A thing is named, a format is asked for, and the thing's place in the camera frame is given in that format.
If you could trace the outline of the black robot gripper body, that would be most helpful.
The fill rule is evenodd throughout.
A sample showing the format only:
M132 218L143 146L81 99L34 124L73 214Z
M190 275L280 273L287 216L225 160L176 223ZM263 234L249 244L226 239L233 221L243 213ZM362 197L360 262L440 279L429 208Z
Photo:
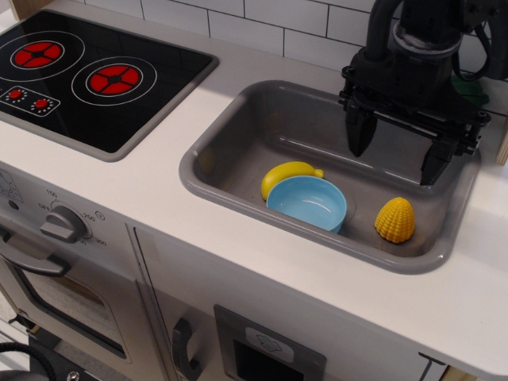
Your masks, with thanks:
M379 119L434 140L456 142L455 155L472 154L479 133L490 120L486 112L459 95L451 81L460 74L459 39L433 44L396 40L396 52L379 62L368 61L365 47L344 67L340 104L370 110Z

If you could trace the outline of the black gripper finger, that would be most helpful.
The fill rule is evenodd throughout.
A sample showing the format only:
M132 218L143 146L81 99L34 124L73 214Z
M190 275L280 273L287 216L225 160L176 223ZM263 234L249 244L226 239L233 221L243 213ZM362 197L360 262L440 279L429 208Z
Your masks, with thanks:
M377 119L375 115L355 103L349 103L345 117L348 147L359 157L368 148L375 134Z
M425 154L421 166L421 186L433 185L452 161L456 153L456 142L448 138L434 140Z

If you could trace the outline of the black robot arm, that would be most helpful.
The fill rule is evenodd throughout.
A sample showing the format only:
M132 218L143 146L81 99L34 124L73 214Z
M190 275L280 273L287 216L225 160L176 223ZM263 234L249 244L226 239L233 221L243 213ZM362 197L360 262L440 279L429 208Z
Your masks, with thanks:
M420 184L433 185L454 156L475 152L491 120L456 91L454 75L506 79L505 1L375 2L366 44L342 70L352 154L363 154L378 120L430 135Z

